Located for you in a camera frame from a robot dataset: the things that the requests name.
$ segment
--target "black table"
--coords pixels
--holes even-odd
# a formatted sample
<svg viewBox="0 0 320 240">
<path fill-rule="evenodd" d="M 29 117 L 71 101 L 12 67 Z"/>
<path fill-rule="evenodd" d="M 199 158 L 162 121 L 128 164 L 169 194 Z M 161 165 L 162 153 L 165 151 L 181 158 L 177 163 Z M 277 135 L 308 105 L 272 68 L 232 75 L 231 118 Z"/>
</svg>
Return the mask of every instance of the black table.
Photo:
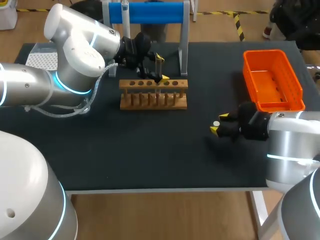
<svg viewBox="0 0 320 240">
<path fill-rule="evenodd" d="M 16 63 L 25 64 L 33 44 Z M 175 43 L 153 45 L 165 58 L 163 74 L 179 77 Z M 34 144 L 67 191 L 234 189 L 266 187 L 267 143 L 231 143 L 211 134 L 218 115 L 249 100 L 242 74 L 246 50 L 281 49 L 303 87 L 306 110 L 320 96 L 294 42 L 190 43 L 187 110 L 121 111 L 121 69 L 103 79 L 86 115 L 53 119 L 23 107 L 1 109 L 0 130 Z"/>
</svg>

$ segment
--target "blue bar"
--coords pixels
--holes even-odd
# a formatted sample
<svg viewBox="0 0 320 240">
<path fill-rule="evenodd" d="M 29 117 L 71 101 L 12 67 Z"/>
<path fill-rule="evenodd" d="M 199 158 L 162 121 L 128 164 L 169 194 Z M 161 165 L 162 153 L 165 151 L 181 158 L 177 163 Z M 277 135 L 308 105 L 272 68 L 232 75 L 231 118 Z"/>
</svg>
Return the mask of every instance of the blue bar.
<svg viewBox="0 0 320 240">
<path fill-rule="evenodd" d="M 183 2 L 130 2 L 131 24 L 182 24 Z M 109 3 L 110 24 L 122 24 L 121 3 Z"/>
</svg>

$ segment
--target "orange basket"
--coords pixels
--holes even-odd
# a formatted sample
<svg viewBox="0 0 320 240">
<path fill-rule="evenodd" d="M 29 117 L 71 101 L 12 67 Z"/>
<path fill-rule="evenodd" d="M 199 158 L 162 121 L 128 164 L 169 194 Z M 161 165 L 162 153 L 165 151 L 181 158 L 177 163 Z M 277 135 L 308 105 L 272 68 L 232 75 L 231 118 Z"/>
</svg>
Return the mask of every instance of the orange basket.
<svg viewBox="0 0 320 240">
<path fill-rule="evenodd" d="M 273 113 L 306 108 L 302 87 L 283 51 L 246 51 L 243 57 L 245 83 L 260 111 Z"/>
</svg>

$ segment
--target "shoe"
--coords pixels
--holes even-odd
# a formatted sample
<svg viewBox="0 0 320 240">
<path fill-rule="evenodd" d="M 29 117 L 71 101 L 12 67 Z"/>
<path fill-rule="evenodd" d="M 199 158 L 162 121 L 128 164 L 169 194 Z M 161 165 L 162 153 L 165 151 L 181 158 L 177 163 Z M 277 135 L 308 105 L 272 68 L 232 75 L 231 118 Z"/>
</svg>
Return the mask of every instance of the shoe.
<svg viewBox="0 0 320 240">
<path fill-rule="evenodd" d="M 262 36 L 265 38 L 265 39 L 270 39 L 270 33 L 271 33 L 271 30 L 272 28 L 271 27 L 266 27 L 262 33 Z"/>
</svg>

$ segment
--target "floor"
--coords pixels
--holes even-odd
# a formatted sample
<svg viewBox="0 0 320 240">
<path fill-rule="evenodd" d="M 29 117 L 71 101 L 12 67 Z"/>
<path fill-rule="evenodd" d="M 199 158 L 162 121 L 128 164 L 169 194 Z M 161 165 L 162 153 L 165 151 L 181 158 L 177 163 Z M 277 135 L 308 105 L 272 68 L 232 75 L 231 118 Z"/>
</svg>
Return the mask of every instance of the floor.
<svg viewBox="0 0 320 240">
<path fill-rule="evenodd" d="M 18 0 L 19 9 L 49 9 L 57 1 Z M 61 0 L 69 5 L 69 0 Z M 199 12 L 267 11 L 274 0 L 199 0 Z M 47 12 L 19 12 L 14 30 L 0 31 L 0 62 L 14 62 L 23 43 L 46 42 Z M 263 41 L 267 14 L 239 17 L 246 41 Z M 139 31 L 132 26 L 131 36 Z M 179 40 L 179 25 L 168 27 L 167 42 Z M 234 19 L 228 15 L 198 15 L 190 23 L 191 42 L 239 41 Z M 320 65 L 315 51 L 303 53 L 306 63 Z M 268 212 L 281 194 L 264 191 Z M 257 239 L 251 202 L 246 192 L 147 193 L 78 195 L 73 199 L 78 240 L 254 240 Z M 282 239 L 278 232 L 274 240 Z"/>
</svg>

